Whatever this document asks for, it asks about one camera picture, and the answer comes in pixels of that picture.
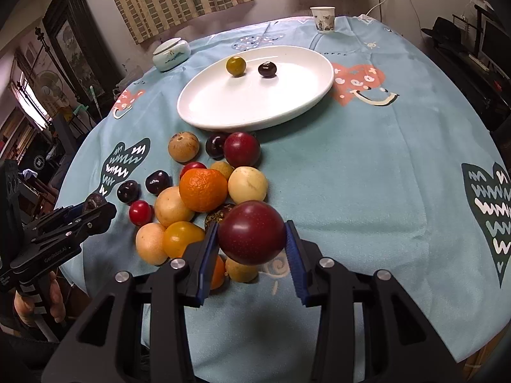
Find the person's left hand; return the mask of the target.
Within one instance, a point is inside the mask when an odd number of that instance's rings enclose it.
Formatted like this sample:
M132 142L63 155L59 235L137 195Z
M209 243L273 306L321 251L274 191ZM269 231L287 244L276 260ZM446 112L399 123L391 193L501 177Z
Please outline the person's left hand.
M66 317L66 309L62 297L61 288L56 280L56 274L54 272L50 272L49 274L50 280L50 314L55 319L55 322L60 323L63 322ZM18 291L16 292L14 299L14 308L17 312L17 315L20 317L22 322L29 326L34 327L34 308L35 301L30 296L22 296Z

